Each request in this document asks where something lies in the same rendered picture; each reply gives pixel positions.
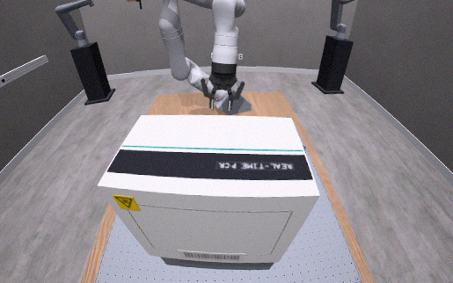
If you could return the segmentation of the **white real-time pcr machine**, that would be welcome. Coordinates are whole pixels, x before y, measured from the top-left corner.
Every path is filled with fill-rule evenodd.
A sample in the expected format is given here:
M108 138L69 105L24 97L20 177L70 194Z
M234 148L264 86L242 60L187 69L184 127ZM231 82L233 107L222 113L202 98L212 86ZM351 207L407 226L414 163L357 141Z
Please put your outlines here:
M223 270L269 270L320 196L293 120L256 116L141 115L98 188L150 256Z

